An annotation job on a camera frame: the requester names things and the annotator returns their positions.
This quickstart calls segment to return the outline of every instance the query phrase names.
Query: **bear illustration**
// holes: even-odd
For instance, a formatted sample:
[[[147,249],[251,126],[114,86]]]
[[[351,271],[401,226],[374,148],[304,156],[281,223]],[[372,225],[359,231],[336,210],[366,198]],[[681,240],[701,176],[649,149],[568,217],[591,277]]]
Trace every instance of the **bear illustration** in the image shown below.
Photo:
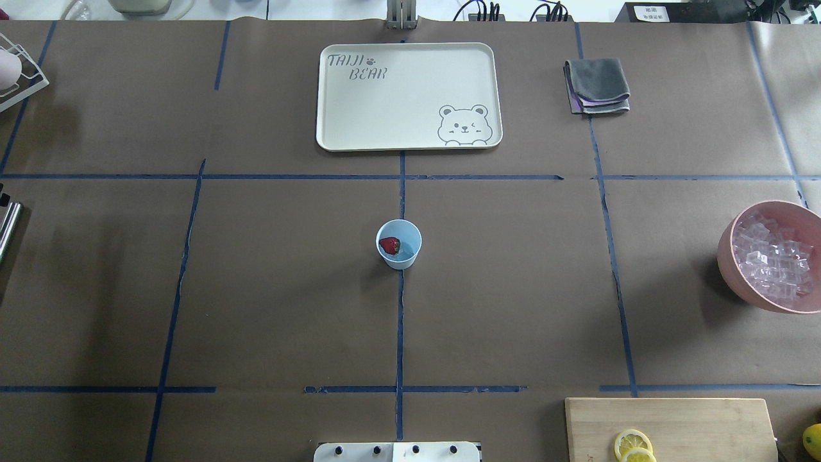
[[[438,133],[445,146],[486,146],[493,135],[488,125],[488,108],[482,104],[470,109],[442,106],[439,116],[442,117],[442,125]]]

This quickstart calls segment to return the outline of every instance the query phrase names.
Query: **cutting board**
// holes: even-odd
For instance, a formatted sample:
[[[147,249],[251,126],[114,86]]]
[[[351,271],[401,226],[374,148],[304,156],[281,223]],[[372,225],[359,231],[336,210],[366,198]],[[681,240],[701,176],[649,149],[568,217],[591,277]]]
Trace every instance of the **cutting board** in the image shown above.
[[[764,400],[738,398],[566,398],[571,462],[614,462],[613,440],[627,428],[653,443],[658,462],[774,462]]]

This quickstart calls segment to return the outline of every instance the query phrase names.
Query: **white wire rack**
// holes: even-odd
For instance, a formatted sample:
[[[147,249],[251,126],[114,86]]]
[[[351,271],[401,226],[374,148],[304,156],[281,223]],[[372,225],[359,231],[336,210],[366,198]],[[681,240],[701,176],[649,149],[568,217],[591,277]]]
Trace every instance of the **white wire rack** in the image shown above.
[[[40,70],[37,62],[19,44],[13,43],[5,35],[0,34],[0,47],[16,55],[23,62],[23,70],[17,82],[0,90],[0,112],[28,98],[36,91],[48,86],[48,79]]]

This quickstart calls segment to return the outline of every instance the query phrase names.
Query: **tray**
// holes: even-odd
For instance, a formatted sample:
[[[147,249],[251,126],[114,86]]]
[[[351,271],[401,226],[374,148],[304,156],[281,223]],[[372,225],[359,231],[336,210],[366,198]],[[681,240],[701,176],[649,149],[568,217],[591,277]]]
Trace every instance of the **tray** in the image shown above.
[[[486,44],[334,44],[319,55],[316,141],[325,150],[476,149],[501,140]]]

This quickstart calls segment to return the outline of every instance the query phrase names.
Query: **gray cloth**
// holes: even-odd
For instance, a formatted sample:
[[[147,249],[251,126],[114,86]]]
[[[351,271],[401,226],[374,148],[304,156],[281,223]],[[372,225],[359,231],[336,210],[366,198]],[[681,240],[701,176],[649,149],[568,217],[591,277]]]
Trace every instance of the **gray cloth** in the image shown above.
[[[618,58],[565,61],[564,72],[572,113],[630,110],[630,87]]]

